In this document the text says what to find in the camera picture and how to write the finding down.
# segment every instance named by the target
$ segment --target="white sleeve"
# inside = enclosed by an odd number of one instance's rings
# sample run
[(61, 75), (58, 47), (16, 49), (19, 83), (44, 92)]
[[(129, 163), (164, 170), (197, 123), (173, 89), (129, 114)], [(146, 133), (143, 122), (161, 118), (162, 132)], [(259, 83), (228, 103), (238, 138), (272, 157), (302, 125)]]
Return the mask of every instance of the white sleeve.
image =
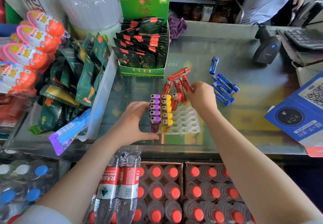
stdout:
[(13, 224), (72, 224), (65, 216), (45, 206), (33, 205)]

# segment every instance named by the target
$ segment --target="person's right hand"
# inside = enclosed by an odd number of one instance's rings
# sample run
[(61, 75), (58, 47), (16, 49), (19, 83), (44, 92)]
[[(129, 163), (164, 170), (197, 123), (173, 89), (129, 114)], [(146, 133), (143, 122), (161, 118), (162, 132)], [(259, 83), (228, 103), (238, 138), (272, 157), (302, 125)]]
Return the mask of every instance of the person's right hand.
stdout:
[(194, 93), (187, 91), (186, 96), (200, 116), (203, 112), (217, 110), (216, 95), (211, 85), (197, 81), (192, 84), (192, 88), (194, 88)]

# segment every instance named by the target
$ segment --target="purple towel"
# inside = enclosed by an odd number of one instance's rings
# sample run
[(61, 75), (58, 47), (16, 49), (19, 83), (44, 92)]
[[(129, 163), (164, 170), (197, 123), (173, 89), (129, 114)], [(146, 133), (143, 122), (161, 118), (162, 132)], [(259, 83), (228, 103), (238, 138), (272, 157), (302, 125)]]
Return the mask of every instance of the purple towel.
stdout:
[(187, 29), (187, 24), (183, 18), (176, 19), (176, 18), (168, 18), (168, 25), (169, 25), (169, 42), (172, 39), (178, 38), (180, 34)]

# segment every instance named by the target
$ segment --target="forearm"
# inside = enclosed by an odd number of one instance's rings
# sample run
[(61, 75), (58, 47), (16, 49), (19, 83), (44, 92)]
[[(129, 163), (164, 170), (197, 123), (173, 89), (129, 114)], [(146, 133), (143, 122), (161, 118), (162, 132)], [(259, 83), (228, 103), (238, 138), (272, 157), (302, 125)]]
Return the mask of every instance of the forearm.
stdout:
[(220, 156), (257, 223), (302, 223), (323, 215), (299, 187), (218, 110), (201, 115)]
[(111, 157), (118, 149), (112, 133), (99, 138), (80, 161), (59, 181), (38, 205), (54, 209), (72, 223), (81, 223)]

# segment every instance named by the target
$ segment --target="hand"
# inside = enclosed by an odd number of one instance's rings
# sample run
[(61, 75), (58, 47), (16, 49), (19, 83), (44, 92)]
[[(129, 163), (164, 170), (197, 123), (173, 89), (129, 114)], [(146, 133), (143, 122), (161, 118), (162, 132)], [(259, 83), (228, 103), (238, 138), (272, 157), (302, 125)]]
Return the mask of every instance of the hand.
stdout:
[(192, 84), (192, 88), (194, 88), (194, 93), (187, 91), (186, 96), (200, 116), (203, 112), (217, 110), (216, 95), (211, 85), (197, 81)]
[(292, 11), (294, 10), (298, 10), (304, 3), (305, 0), (294, 0), (293, 1), (293, 5), (297, 4), (293, 9)]
[(127, 146), (138, 140), (159, 140), (155, 133), (144, 133), (139, 130), (139, 121), (149, 103), (137, 101), (130, 103), (119, 120), (111, 127), (107, 134), (112, 135), (118, 141), (118, 146)]

